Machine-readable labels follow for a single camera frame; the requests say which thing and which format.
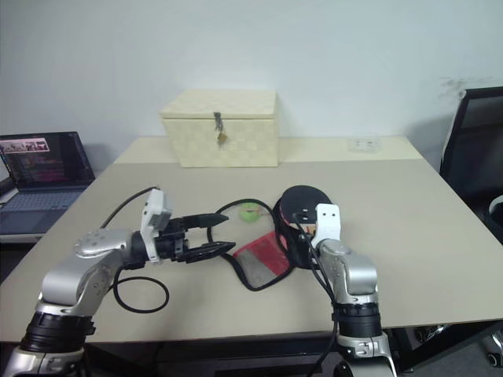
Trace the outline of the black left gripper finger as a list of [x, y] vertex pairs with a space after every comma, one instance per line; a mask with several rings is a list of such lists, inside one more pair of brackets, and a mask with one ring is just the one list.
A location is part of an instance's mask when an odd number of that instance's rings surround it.
[[185, 263], [201, 262], [226, 254], [236, 244], [234, 242], [205, 243], [199, 247], [190, 248], [184, 253]]
[[227, 221], [229, 218], [224, 214], [210, 213], [210, 214], [196, 214], [184, 217], [185, 229], [207, 229], [214, 227]]

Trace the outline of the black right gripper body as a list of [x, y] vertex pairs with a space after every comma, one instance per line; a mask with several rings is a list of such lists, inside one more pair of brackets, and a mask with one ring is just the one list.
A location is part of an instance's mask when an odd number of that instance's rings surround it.
[[296, 212], [292, 215], [292, 220], [300, 232], [308, 236], [314, 236], [316, 233], [316, 219], [307, 212]]

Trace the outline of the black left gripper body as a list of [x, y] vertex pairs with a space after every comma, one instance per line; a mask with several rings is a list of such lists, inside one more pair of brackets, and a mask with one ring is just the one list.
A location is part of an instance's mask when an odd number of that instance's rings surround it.
[[188, 241], [185, 233], [188, 230], [186, 217], [171, 219], [158, 235], [158, 255], [161, 260], [188, 263]]

